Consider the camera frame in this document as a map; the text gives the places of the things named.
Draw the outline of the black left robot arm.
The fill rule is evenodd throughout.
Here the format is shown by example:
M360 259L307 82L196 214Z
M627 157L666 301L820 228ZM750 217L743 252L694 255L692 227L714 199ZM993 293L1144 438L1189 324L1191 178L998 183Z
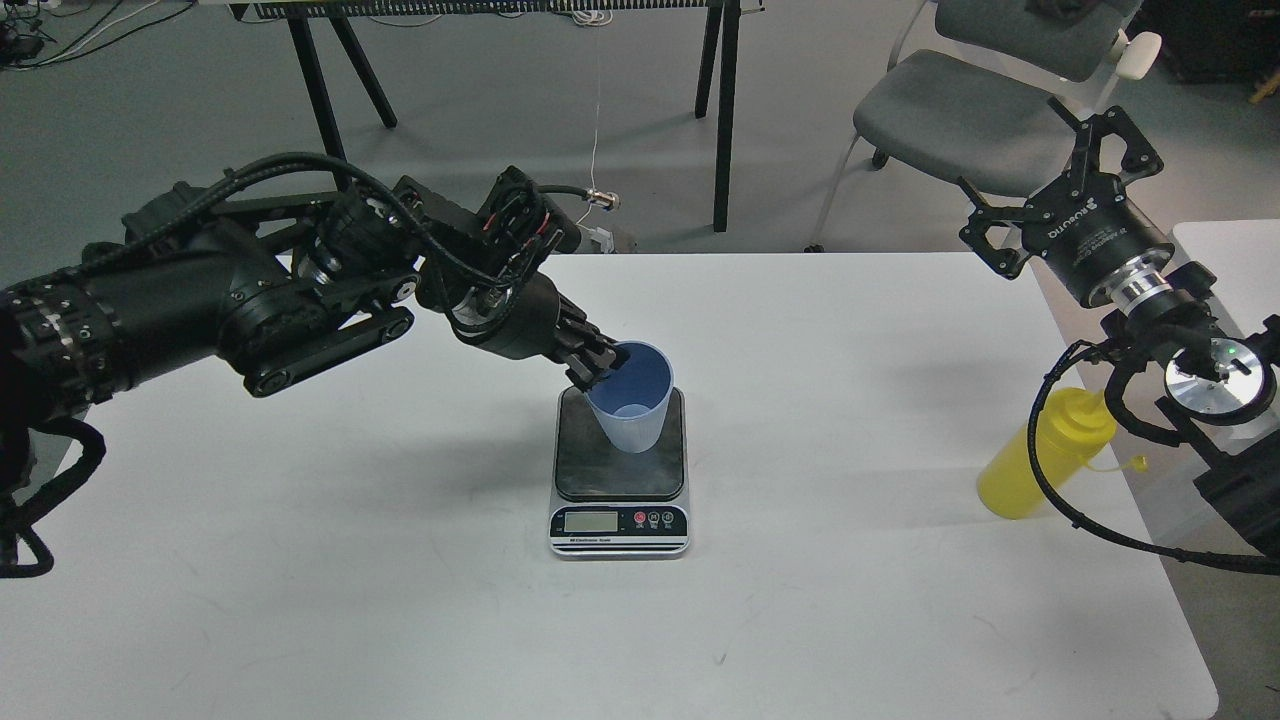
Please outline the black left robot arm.
M385 184L339 158L282 152L186 182L123 218L120 243L3 291L3 575L50 571L37 521L105 456L81 414L215 356L268 397L398 340L407 301L490 354L561 364L589 391L630 363L540 273L581 243L558 193L515 167L471 211L410 177Z

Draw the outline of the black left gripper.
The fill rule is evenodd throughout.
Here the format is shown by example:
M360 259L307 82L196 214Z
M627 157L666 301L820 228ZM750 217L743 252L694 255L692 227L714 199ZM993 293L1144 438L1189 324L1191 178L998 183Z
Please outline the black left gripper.
M541 273L520 287L471 290L451 309L463 343L509 360L543 356L564 365L570 383L586 392L621 364L621 348Z

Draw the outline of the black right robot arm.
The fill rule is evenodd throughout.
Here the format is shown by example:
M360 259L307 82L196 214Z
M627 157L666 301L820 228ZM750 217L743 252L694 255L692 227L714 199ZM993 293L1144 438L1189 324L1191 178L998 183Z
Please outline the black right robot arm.
M1009 519L1048 502L1075 528L1123 547L1274 577L1277 432L1231 454L1206 428L1239 427L1274 407L1277 318L1267 316L1258 333L1230 336L1208 305L1213 273L1199 263L1169 268L1172 245L1126 191L1164 164L1121 108L1080 119L1056 97L1048 105L1075 135L1061 176L1020 208L995 208L960 179L973 205L960 237L1009 279L1042 259L1083 307L1110 307L1101 323L1106 338L1073 342L1046 373L1028 423L980 474L980 498ZM1252 553L1152 544L1073 507L1059 487L1120 427L1157 445L1189 445L1206 465L1193 487Z

